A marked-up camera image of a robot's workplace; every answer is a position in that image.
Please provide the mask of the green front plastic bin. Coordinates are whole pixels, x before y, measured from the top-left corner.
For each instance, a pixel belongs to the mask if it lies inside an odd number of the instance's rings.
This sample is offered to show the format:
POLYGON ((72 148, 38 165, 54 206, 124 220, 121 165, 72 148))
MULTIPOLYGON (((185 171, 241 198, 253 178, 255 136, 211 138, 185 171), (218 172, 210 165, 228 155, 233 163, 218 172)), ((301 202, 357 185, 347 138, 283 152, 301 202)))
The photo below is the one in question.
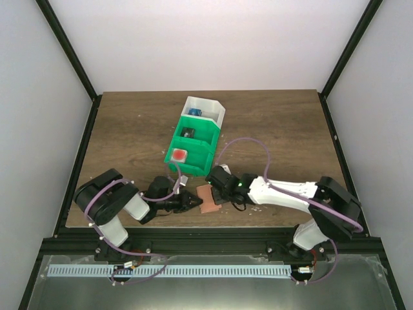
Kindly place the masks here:
POLYGON ((173 160, 172 153, 175 149, 186 151, 184 160, 176 160, 183 174, 206 176, 210 172, 215 149, 207 142, 193 138, 174 137, 166 152, 165 163, 173 160))

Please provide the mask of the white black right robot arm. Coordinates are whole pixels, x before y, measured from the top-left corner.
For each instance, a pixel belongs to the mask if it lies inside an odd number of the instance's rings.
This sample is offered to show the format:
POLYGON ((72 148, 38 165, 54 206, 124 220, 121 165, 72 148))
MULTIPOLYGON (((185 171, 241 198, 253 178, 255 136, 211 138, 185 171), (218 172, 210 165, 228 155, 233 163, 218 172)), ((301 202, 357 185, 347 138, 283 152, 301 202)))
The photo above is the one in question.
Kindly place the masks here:
POLYGON ((323 176, 319 181, 294 183, 270 180, 257 174, 240 178, 224 165, 214 167, 206 177, 217 202, 234 207, 276 205, 302 211, 311 219, 294 229, 286 250, 289 257, 302 260, 315 246, 332 240, 349 242, 361 233, 361 203, 336 180, 323 176))

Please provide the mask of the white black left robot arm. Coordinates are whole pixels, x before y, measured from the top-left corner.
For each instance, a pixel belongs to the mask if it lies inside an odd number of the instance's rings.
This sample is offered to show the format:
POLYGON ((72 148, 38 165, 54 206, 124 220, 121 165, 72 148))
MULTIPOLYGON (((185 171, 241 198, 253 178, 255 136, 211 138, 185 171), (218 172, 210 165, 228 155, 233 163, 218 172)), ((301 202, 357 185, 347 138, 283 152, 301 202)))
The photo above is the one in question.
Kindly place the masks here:
POLYGON ((80 186, 73 201, 89 224, 97 227, 101 237, 111 243, 109 253, 123 261, 131 255, 132 245, 118 214, 125 211, 143 225, 159 211, 179 214, 200 206, 202 198, 182 188, 186 181, 187 177, 182 176, 172 185, 167 177, 157 176, 147 191, 140 192, 117 170, 109 169, 80 186))

